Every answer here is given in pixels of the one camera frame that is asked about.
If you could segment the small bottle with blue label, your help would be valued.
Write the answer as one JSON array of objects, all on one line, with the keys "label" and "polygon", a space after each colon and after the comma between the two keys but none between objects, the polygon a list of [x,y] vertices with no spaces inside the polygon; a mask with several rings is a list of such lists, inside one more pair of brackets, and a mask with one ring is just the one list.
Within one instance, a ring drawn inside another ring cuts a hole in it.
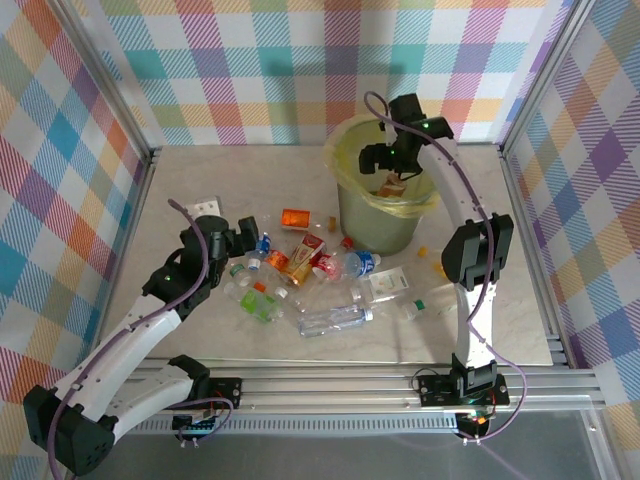
[{"label": "small bottle with blue label", "polygon": [[250,251],[247,261],[248,269],[258,271],[263,261],[267,258],[271,251],[271,237],[267,232],[263,232],[252,251]]}]

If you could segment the clear bottle with orange label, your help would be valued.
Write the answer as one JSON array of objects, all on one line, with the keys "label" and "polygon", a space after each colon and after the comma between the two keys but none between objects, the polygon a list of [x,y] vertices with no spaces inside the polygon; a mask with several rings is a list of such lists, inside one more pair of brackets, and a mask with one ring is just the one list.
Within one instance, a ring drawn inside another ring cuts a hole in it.
[{"label": "clear bottle with orange label", "polygon": [[289,258],[277,249],[271,249],[265,256],[256,259],[256,281],[264,285],[270,291],[276,288],[289,288],[289,282],[284,270]]}]

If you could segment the bottle with blue white label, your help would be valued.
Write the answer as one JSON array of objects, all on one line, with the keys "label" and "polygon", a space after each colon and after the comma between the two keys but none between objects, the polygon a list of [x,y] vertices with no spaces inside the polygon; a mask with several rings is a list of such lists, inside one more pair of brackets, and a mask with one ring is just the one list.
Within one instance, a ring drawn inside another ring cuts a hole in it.
[{"label": "bottle with blue white label", "polygon": [[381,263],[381,256],[369,251],[353,251],[345,255],[343,276],[356,279],[371,273]]}]

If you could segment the clear bottle with red label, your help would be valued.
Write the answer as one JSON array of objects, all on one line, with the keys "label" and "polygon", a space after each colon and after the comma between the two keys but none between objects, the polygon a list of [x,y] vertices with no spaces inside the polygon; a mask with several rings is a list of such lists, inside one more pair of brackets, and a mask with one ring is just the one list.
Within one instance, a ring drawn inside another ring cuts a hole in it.
[{"label": "clear bottle with red label", "polygon": [[331,252],[322,253],[313,261],[312,273],[322,281],[340,281],[343,277],[346,257],[353,245],[350,237],[344,237]]}]

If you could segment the yellow plastic bin bag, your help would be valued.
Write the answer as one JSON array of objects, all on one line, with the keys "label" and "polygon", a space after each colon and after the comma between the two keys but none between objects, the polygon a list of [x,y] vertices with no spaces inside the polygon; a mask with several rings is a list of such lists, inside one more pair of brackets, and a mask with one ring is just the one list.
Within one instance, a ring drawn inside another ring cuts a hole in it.
[{"label": "yellow plastic bin bag", "polygon": [[364,175],[359,171],[361,150],[367,145],[384,142],[385,134],[373,115],[355,115],[336,126],[327,137],[323,147],[325,165],[352,199],[398,218],[421,217],[440,202],[439,193],[425,172],[407,182],[401,197],[380,197],[377,191],[389,172]]}]

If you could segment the translucent green waste bin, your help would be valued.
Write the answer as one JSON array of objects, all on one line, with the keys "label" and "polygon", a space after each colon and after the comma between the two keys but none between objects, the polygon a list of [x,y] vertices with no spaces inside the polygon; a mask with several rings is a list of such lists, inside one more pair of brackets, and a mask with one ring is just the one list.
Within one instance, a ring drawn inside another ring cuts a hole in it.
[{"label": "translucent green waste bin", "polygon": [[337,184],[340,227],[359,250],[383,256],[404,250],[411,242],[424,215],[418,218],[398,218],[352,199]]}]

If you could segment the crushed clear plastic bottle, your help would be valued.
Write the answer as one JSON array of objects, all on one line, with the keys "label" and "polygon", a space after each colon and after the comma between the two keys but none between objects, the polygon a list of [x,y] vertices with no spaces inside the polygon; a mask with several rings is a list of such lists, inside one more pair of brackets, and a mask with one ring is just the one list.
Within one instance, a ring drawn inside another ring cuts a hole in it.
[{"label": "crushed clear plastic bottle", "polygon": [[230,280],[224,286],[224,293],[236,303],[240,303],[251,286],[253,277],[240,263],[231,267],[229,276]]}]

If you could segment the clear bottle with yellow cap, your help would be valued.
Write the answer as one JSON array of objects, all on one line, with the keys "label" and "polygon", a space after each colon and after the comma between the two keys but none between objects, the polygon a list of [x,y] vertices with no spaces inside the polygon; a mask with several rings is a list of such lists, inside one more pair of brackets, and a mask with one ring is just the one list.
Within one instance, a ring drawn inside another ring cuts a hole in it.
[{"label": "clear bottle with yellow cap", "polygon": [[441,260],[440,250],[429,249],[426,246],[421,246],[418,250],[417,255],[421,259],[422,264],[430,267],[431,270],[441,278],[447,279]]}]

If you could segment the clear bottle with green label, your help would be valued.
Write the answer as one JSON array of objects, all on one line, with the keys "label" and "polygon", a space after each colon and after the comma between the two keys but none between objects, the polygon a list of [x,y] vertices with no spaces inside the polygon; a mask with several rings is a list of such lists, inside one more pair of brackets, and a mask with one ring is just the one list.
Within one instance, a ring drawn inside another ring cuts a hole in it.
[{"label": "clear bottle with green label", "polygon": [[280,303],[274,297],[257,290],[246,291],[239,304],[246,313],[263,323],[273,322],[283,316]]}]

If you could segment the clear bottle with white cap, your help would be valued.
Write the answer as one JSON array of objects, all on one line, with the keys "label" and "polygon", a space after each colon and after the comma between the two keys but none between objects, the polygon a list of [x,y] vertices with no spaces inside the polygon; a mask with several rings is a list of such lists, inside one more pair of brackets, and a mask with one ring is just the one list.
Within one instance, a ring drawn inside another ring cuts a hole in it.
[{"label": "clear bottle with white cap", "polygon": [[306,310],[303,295],[297,290],[277,287],[275,289],[275,296],[287,312],[300,314]]}]

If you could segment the orange plastic box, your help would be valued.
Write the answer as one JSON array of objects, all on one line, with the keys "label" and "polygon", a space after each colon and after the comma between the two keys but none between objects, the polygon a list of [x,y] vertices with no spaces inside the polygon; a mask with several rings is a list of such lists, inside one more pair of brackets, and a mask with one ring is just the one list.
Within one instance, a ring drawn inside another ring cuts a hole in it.
[{"label": "orange plastic box", "polygon": [[286,230],[307,231],[311,225],[311,212],[309,210],[284,208],[280,218],[280,225]]}]

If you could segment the red and yellow drink carton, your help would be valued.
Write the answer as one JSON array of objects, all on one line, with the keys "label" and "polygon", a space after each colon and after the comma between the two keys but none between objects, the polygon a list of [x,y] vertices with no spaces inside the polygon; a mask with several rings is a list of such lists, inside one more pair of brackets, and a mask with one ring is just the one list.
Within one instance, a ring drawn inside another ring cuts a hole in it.
[{"label": "red and yellow drink carton", "polygon": [[320,237],[307,233],[296,246],[284,270],[287,280],[295,286],[304,284],[311,268],[312,261],[323,253],[325,241]]}]

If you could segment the clear bottle with green cap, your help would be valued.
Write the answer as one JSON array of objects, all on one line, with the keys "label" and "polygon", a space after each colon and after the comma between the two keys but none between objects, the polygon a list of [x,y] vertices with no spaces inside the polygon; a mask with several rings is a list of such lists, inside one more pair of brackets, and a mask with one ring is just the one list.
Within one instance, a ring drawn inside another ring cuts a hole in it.
[{"label": "clear bottle with green cap", "polygon": [[446,316],[456,309],[455,303],[442,304],[423,299],[411,300],[402,305],[402,311],[409,321]]}]

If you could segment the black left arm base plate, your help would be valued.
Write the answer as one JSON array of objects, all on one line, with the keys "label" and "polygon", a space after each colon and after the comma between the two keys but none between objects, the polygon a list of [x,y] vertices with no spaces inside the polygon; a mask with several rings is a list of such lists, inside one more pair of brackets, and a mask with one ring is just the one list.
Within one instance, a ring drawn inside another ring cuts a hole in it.
[{"label": "black left arm base plate", "polygon": [[243,379],[240,377],[210,377],[208,391],[210,397],[226,398],[237,409],[241,404]]}]

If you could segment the wide aluminium base rail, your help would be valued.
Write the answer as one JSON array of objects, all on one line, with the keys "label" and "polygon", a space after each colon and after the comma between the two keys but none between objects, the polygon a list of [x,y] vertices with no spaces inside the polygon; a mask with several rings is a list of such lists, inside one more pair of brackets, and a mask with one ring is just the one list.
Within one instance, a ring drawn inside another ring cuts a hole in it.
[{"label": "wide aluminium base rail", "polygon": [[[421,410],[411,388],[416,364],[204,360],[213,377],[243,380],[242,414],[359,414]],[[602,408],[604,394],[590,370],[526,367],[526,378],[502,370],[512,410],[522,394],[524,411]]]}]

